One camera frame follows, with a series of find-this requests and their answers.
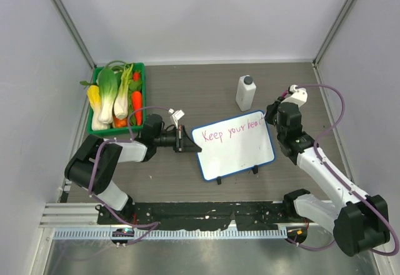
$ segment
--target red writing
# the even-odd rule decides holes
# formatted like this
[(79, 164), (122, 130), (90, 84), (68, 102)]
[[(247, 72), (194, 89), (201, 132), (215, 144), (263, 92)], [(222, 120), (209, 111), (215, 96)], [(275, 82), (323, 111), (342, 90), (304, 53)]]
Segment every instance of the red writing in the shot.
[(202, 134), (205, 142), (212, 141), (213, 139), (218, 139), (218, 140), (220, 140), (221, 143), (223, 142), (223, 133), (222, 132), (214, 132), (214, 133), (207, 134), (207, 131), (205, 130), (204, 132), (201, 132), (201, 134)]
[[(250, 122), (247, 120), (247, 129), (251, 128), (256, 128), (260, 125), (262, 125), (264, 122), (264, 118), (261, 118), (258, 121), (253, 121)], [(229, 138), (231, 139), (236, 133), (243, 132), (246, 128), (246, 124), (243, 124), (239, 127), (232, 127), (231, 129), (228, 129), (229, 132)], [(222, 132), (214, 132), (214, 133), (207, 133), (207, 131), (202, 131), (201, 132), (204, 142), (210, 142), (210, 141), (216, 141), (219, 140), (221, 143), (223, 142), (223, 133)]]
[(260, 119), (260, 120), (255, 121), (255, 122), (249, 122), (249, 120), (247, 120), (247, 128), (248, 129), (254, 128), (254, 127), (257, 127), (258, 125), (261, 125), (262, 123), (263, 123), (263, 119)]
[(229, 131), (229, 137), (232, 138), (233, 133), (240, 133), (241, 131), (244, 131), (244, 125), (237, 127), (236, 129), (235, 128), (228, 129), (228, 131)]

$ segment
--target carrot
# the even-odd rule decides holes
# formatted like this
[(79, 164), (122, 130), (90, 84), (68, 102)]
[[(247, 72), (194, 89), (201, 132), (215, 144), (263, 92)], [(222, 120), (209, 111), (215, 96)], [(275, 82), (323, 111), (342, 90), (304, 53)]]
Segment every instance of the carrot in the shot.
[(128, 126), (128, 117), (125, 119), (118, 119), (116, 116), (112, 115), (114, 118), (114, 128), (122, 128), (122, 127), (127, 127)]
[[(142, 94), (140, 92), (134, 91), (132, 93), (132, 105), (134, 111), (139, 108), (142, 108), (143, 101), (142, 101)], [(142, 111), (135, 112), (135, 118), (136, 118), (136, 125), (140, 126), (142, 124)]]
[(134, 71), (133, 72), (133, 81), (137, 81), (140, 79), (140, 71)]

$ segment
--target black bottle cap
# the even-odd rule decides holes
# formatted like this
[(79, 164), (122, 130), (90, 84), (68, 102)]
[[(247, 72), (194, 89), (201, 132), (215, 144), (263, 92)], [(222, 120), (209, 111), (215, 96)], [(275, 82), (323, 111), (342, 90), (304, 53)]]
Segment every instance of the black bottle cap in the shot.
[(246, 76), (246, 77), (243, 79), (243, 81), (244, 81), (244, 84), (247, 84), (247, 85), (249, 86), (250, 84), (253, 83), (253, 77), (251, 77), (251, 76)]

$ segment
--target white bottle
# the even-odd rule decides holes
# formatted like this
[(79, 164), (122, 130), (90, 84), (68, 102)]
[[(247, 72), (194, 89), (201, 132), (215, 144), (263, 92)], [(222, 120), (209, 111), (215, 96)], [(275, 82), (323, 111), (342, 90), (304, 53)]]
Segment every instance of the white bottle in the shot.
[(236, 103), (241, 111), (247, 111), (251, 108), (255, 93), (256, 85), (253, 78), (249, 75), (240, 77), (237, 85)]

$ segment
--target white plastic part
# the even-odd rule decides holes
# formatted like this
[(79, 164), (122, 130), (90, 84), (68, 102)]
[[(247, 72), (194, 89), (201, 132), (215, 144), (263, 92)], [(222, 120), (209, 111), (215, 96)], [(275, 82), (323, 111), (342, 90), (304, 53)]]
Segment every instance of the white plastic part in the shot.
[(236, 103), (241, 111), (248, 111), (253, 103), (254, 94), (256, 93), (256, 85), (251, 79), (251, 84), (246, 84), (244, 78), (249, 75), (245, 75), (239, 78), (239, 84), (237, 85), (236, 91)]
[(169, 117), (171, 122), (178, 128), (178, 121), (185, 115), (182, 110), (174, 111), (172, 115)]
[(294, 208), (300, 216), (313, 220), (333, 233), (334, 221), (338, 218), (339, 213), (332, 204), (322, 202), (314, 195), (307, 194), (294, 200)]
[(118, 159), (119, 163), (126, 161), (140, 162), (144, 159), (144, 156), (148, 150), (144, 144), (137, 141), (117, 142), (116, 144), (122, 146), (122, 152)]
[[(356, 191), (360, 196), (365, 199), (368, 195), (354, 183), (352, 183), (324, 154), (321, 148), (318, 148), (319, 153), (324, 161), (341, 177), (341, 179), (352, 187), (352, 191)], [(327, 167), (318, 159), (314, 148), (308, 148), (297, 156), (297, 165), (300, 169), (306, 171), (320, 188), (327, 194), (329, 199), (333, 202), (337, 212), (346, 206), (347, 202), (358, 203), (360, 200), (349, 192), (327, 169)]]
[(288, 103), (294, 103), (297, 104), (299, 107), (301, 107), (304, 103), (307, 102), (307, 91), (306, 89), (297, 88), (297, 85), (292, 85), (289, 90), (293, 93), (289, 97), (287, 97), (282, 103), (288, 102)]
[(93, 117), (92, 117), (92, 130), (105, 130), (110, 128), (110, 124), (104, 124), (99, 121), (99, 116), (100, 116), (100, 111), (101, 109), (98, 107), (95, 107), (93, 109)]
[(101, 101), (101, 111), (98, 120), (101, 123), (110, 124), (113, 122), (114, 101), (103, 101), (103, 99)]
[(115, 211), (122, 210), (128, 201), (128, 195), (122, 192), (114, 181), (110, 181), (104, 192), (98, 194), (97, 197)]

